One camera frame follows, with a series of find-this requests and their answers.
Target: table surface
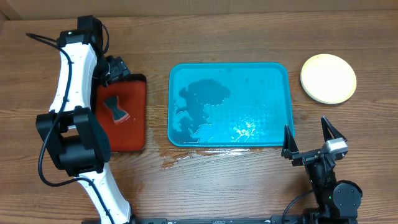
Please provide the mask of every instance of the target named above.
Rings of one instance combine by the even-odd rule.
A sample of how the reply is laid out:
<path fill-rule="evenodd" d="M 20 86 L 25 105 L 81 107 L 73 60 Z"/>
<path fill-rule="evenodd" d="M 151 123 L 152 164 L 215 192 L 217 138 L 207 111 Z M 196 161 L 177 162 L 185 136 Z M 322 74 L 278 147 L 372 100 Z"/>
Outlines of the table surface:
<path fill-rule="evenodd" d="M 303 167 L 280 148 L 180 148 L 167 139 L 169 71 L 187 62 L 279 62 L 289 71 L 296 143 L 323 144 L 320 118 L 348 138 L 338 179 L 364 191 L 360 223 L 398 219 L 398 11 L 303 12 L 102 19 L 109 54 L 147 77 L 147 143 L 142 154 L 115 154 L 111 169 L 139 217 L 269 217 L 310 187 Z M 0 36 L 0 223 L 79 223 L 98 218 L 79 184 L 41 183 L 42 140 L 36 115 L 55 94 L 60 59 L 25 32 L 56 38 L 76 20 L 6 21 Z M 340 105 L 323 105 L 300 86 L 300 69 L 316 54 L 334 54 L 354 69 L 358 86 Z M 48 154 L 45 176 L 67 180 Z M 291 213 L 316 207 L 313 196 Z"/>

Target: blue tray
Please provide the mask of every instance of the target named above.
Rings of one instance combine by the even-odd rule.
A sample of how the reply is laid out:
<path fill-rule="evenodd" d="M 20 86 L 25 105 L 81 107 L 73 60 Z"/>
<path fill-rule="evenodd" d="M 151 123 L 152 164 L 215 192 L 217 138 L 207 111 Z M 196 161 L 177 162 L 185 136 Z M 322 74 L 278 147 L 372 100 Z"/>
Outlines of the blue tray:
<path fill-rule="evenodd" d="M 176 146 L 281 146 L 294 135 L 279 63 L 184 63 L 170 72 L 167 135 Z"/>

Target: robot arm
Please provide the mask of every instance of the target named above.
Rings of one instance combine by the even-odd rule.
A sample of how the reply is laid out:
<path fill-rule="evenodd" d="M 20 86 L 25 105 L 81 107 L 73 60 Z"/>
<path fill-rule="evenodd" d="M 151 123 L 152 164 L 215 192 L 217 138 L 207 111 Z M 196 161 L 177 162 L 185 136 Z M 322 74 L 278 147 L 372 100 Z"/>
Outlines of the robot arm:
<path fill-rule="evenodd" d="M 132 222 L 133 215 L 130 204 L 120 193 L 108 163 L 104 164 L 104 169 L 101 173 L 97 173 L 96 171 L 85 172 L 79 174 L 79 177 L 86 177 L 93 180 L 115 223 Z M 85 181 L 79 181 L 79 183 L 84 187 L 93 201 L 101 217 L 101 224 L 110 224 L 111 222 L 106 216 L 106 213 L 93 188 Z"/>
<path fill-rule="evenodd" d="M 130 71 L 120 57 L 105 58 L 102 23 L 93 16 L 79 17 L 77 30 L 61 32 L 57 46 L 72 61 L 68 101 L 64 110 L 60 111 L 69 73 L 68 60 L 60 53 L 61 71 L 57 92 L 49 113 L 37 116 L 37 130 L 43 141 L 50 132 L 46 146 L 58 169 L 66 170 L 69 176 L 92 181 L 79 180 L 79 183 L 97 208 L 101 223 L 130 223 L 133 217 L 131 206 L 121 195 L 109 169 L 111 151 L 108 137 L 92 112 L 95 110 L 98 85 L 107 86 L 123 81 L 128 78 Z M 51 129 L 57 114 L 60 115 L 58 125 Z M 61 134 L 69 129 L 77 129 L 79 135 L 63 137 Z M 104 210 L 100 199 L 108 212 Z"/>
<path fill-rule="evenodd" d="M 357 224 L 358 208 L 363 196 L 354 182 L 337 181 L 333 169 L 336 161 L 348 153 L 347 139 L 323 117 L 324 145 L 320 149 L 299 153 L 289 127 L 285 127 L 282 156 L 293 166 L 304 166 L 310 178 L 318 208 L 306 208 L 303 223 Z"/>

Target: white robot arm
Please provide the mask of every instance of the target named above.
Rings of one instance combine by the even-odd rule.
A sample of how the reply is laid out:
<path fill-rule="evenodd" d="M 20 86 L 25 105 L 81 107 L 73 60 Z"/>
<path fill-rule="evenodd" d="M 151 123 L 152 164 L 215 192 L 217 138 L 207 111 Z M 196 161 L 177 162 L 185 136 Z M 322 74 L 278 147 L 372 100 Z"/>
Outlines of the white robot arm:
<path fill-rule="evenodd" d="M 102 46 L 102 23 L 93 16 L 79 17 L 77 30 L 61 32 L 57 47 L 69 58 L 60 53 L 57 92 L 50 112 L 37 116 L 36 127 L 54 165 L 60 170 L 65 169 L 83 186 L 101 217 L 101 223 L 125 224 L 133 222 L 134 215 L 112 176 L 108 164 L 111 156 L 109 140 L 92 111 L 97 86 L 123 80 L 130 72 L 121 58 L 105 58 Z M 68 59 L 72 62 L 72 76 Z M 69 91 L 65 94 L 69 78 Z M 65 95 L 67 102 L 62 110 Z M 78 136 L 61 135 L 74 128 Z"/>

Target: round plate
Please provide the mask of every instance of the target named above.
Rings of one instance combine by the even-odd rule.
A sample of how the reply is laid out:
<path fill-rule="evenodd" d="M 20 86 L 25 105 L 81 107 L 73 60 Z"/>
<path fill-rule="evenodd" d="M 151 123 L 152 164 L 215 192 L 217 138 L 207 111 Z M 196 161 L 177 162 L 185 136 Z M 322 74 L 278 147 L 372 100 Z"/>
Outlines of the round plate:
<path fill-rule="evenodd" d="M 353 68 L 343 59 L 320 54 L 308 59 L 301 70 L 301 84 L 314 100 L 338 104 L 348 100 L 356 89 Z"/>

